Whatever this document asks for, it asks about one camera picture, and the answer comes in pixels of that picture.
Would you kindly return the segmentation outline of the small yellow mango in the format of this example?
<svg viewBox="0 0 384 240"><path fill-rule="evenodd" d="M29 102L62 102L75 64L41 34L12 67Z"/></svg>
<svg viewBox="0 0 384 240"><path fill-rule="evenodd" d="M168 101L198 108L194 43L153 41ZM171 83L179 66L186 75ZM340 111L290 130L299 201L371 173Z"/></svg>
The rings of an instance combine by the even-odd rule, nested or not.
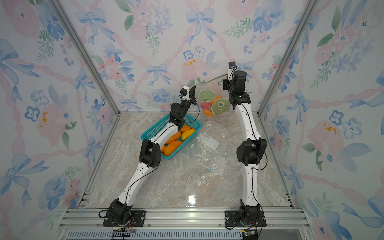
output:
<svg viewBox="0 0 384 240"><path fill-rule="evenodd" d="M188 138L190 138L195 133L195 131L196 131L196 129L189 129L189 130L183 132L181 135L182 141L186 141Z"/></svg>

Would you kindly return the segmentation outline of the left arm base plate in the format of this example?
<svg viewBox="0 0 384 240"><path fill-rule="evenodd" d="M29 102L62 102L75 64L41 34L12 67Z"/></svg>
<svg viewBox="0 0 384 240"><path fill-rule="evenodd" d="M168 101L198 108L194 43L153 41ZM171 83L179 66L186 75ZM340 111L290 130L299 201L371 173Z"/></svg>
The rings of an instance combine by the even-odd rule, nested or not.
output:
<svg viewBox="0 0 384 240"><path fill-rule="evenodd" d="M99 212L99 218L104 220L104 227L143 227L146 213L146 211L130 211L122 217L113 217L108 210L102 210Z"/></svg>

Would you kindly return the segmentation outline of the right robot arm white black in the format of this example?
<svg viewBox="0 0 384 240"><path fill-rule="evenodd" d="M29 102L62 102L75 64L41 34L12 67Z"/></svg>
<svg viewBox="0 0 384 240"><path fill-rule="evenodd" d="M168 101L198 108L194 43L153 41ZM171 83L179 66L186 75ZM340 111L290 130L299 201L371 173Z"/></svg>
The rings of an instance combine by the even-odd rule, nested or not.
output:
<svg viewBox="0 0 384 240"><path fill-rule="evenodd" d="M240 200L238 221L246 228L263 227L265 214L257 198L257 173L264 170L259 168L267 140L263 139L257 130L252 115L251 99L246 93L247 73L229 69L223 79L223 90L229 93L229 101L241 125L243 141L237 147L237 159L243 170L243 193Z"/></svg>

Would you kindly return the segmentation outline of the teal plastic mesh basket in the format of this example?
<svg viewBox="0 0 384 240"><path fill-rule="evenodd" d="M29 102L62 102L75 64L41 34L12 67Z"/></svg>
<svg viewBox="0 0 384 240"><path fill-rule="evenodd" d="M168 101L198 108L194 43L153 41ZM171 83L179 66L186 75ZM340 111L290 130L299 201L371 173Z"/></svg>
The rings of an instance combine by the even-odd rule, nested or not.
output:
<svg viewBox="0 0 384 240"><path fill-rule="evenodd" d="M156 124L154 124L152 127L150 127L148 130L144 131L141 135L142 141L145 139L150 140L153 137L155 137L157 134L159 134L161 132L161 130L163 128L165 128L166 125L169 123L170 116L171 116L171 114L167 114L161 120L159 120ZM189 114L187 114L185 116L185 120L187 121L187 123L185 123L185 125L191 127L192 129L195 129L196 131L193 134L191 134L191 136L188 139L186 139L185 141L182 140L181 138L178 138L178 141L183 141L183 143L177 149L175 149L175 151L172 154L170 154L169 156L164 156L162 154L163 159L173 158L177 154L177 152L179 152L183 147L185 147L187 145L187 143L189 143L197 135L197 133L201 130L201 128L203 127L203 124L200 121L195 120L193 123L189 123L189 121L193 121L194 119L195 118Z"/></svg>

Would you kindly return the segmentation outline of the orange mango top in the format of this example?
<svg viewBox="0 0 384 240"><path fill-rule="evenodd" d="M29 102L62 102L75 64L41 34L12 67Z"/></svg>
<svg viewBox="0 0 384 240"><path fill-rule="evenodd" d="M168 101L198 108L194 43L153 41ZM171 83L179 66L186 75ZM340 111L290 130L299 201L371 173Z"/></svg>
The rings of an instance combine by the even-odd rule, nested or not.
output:
<svg viewBox="0 0 384 240"><path fill-rule="evenodd" d="M190 129L191 129L190 126L188 126L188 125L184 125L184 126L181 128L181 132L184 133L184 132L186 132L186 131L188 131L188 130L190 130Z"/></svg>

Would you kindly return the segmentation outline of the clear zip-top bag green print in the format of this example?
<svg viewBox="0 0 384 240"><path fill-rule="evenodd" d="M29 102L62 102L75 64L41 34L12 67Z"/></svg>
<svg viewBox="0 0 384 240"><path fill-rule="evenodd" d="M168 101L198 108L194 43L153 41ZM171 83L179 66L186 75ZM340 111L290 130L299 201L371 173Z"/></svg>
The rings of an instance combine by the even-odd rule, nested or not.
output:
<svg viewBox="0 0 384 240"><path fill-rule="evenodd" d="M226 78L227 75L222 75L207 82L201 78L188 82L188 87L196 86L195 97L201 109L201 103L211 102L215 99L215 96L219 96L221 98L210 107L213 114L218 116L231 110L229 93L223 90L223 79Z"/></svg>

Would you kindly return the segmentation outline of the large orange mango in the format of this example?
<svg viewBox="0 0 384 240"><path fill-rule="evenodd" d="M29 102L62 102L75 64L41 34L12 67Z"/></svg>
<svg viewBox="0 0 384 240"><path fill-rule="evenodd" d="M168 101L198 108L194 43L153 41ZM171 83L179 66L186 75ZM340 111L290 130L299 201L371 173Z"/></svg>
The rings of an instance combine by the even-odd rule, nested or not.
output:
<svg viewBox="0 0 384 240"><path fill-rule="evenodd" d="M213 112L210 109L203 109L203 112L208 117L214 117L215 116L215 114L213 114Z"/></svg>

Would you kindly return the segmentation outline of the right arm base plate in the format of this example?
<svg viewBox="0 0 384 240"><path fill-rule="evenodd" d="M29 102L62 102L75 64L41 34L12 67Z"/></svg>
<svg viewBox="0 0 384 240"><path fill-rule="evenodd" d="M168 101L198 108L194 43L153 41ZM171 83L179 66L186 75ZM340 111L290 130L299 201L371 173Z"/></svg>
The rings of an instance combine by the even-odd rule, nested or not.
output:
<svg viewBox="0 0 384 240"><path fill-rule="evenodd" d="M225 225L227 227L266 227L267 222L263 211L257 211L256 213L243 213L239 210L225 211Z"/></svg>

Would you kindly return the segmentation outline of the aluminium front rail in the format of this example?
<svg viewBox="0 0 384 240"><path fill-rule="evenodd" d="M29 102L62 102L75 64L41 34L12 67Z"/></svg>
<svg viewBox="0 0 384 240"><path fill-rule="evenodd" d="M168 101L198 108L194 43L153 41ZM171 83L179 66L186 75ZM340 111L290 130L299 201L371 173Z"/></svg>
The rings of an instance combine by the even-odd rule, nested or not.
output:
<svg viewBox="0 0 384 240"><path fill-rule="evenodd" d="M313 240L315 237L302 209L291 207L263 207L265 226L255 225L254 229L266 233L272 230L297 230L300 240ZM131 209L134 218L132 229L139 231L162 231L170 235L172 231L191 232L193 236L204 235L206 231L231 234L244 227L234 224L229 211L237 208L138 208ZM66 239L71 230L105 232L118 229L111 224L104 226L105 212L102 209L68 209L55 234L55 239Z"/></svg>

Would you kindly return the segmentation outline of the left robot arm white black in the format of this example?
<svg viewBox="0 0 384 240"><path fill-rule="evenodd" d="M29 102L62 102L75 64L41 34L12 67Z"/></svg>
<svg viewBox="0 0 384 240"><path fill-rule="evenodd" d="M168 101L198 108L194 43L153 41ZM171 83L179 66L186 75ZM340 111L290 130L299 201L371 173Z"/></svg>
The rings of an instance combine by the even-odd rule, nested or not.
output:
<svg viewBox="0 0 384 240"><path fill-rule="evenodd" d="M104 227L126 228L133 223L131 208L146 177L155 171L161 162L161 148L185 125L185 117L191 105L196 105L196 86L184 86L180 91L181 103L173 103L168 123L151 139L143 140L139 154L139 164L131 180L106 211Z"/></svg>

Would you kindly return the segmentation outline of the red yellow mango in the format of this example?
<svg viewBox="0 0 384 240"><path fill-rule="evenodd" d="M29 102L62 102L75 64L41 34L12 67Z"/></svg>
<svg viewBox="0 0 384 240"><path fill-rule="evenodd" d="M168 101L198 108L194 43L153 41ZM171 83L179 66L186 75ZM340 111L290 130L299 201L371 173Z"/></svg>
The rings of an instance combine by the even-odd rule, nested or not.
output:
<svg viewBox="0 0 384 240"><path fill-rule="evenodd" d="M212 106L211 102L201 103L201 107L203 110L209 110L211 106Z"/></svg>

